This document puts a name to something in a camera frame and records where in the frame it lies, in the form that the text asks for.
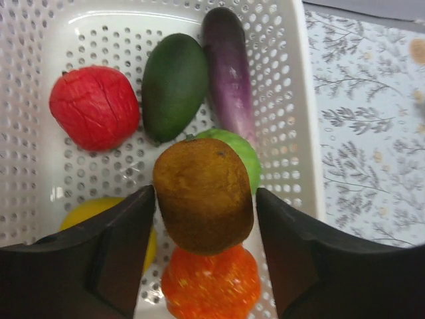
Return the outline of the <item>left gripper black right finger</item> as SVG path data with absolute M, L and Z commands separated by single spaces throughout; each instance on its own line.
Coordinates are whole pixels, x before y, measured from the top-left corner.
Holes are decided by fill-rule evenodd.
M 279 318 L 423 318 L 424 247 L 335 229 L 267 189 L 256 193 Z

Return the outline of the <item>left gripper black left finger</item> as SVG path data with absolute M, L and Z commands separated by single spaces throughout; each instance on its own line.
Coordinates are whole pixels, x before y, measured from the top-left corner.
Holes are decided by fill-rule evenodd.
M 144 186 L 31 245 L 1 249 L 2 318 L 132 318 L 155 212 Z

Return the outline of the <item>yellow fake lemon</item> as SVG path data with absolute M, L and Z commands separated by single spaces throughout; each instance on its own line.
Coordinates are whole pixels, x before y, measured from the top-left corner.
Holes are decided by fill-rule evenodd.
M 123 200 L 124 197 L 101 197 L 97 199 L 87 200 L 79 204 L 79 206 L 77 206 L 68 213 L 68 215 L 64 218 L 59 228 L 59 231 L 63 231 L 89 218 L 92 218 L 93 216 L 96 216 L 99 213 L 112 208 Z M 145 252 L 145 260 L 143 264 L 142 274 L 144 274 L 154 262 L 156 252 L 157 235 L 155 228 L 152 227 L 147 244 L 147 250 Z

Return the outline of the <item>orange fake tangerine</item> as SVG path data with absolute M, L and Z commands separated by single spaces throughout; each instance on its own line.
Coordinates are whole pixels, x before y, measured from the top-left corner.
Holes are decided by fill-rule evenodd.
M 176 318 L 247 318 L 260 297 L 261 282 L 255 258 L 242 245 L 214 256 L 177 247 L 161 289 Z

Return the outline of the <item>brown fake kiwi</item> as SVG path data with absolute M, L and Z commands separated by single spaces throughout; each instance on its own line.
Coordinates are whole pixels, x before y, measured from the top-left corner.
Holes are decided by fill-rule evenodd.
M 228 144 L 213 138 L 173 144 L 155 162 L 153 185 L 164 226 L 178 247 L 216 255 L 250 235 L 250 181 Z

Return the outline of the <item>red fake tomato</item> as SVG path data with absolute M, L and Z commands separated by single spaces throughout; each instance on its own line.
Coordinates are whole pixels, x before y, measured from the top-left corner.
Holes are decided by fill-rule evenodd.
M 129 80 L 107 66 L 62 74 L 52 87 L 48 105 L 71 140 L 90 152 L 119 147 L 139 126 L 139 103 Z

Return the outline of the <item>dark green fake avocado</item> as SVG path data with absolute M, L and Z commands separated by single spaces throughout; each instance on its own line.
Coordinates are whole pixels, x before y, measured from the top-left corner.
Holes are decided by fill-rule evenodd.
M 206 56 L 191 36 L 165 37 L 151 52 L 142 78 L 143 127 L 154 144 L 175 139 L 198 112 L 209 87 Z

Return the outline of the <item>purple fake eggplant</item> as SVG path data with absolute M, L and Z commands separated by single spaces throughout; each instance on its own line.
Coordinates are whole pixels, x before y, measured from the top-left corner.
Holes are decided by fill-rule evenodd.
M 209 66 L 209 100 L 219 126 L 256 143 L 246 40 L 239 18 L 226 7 L 203 19 L 202 47 Z

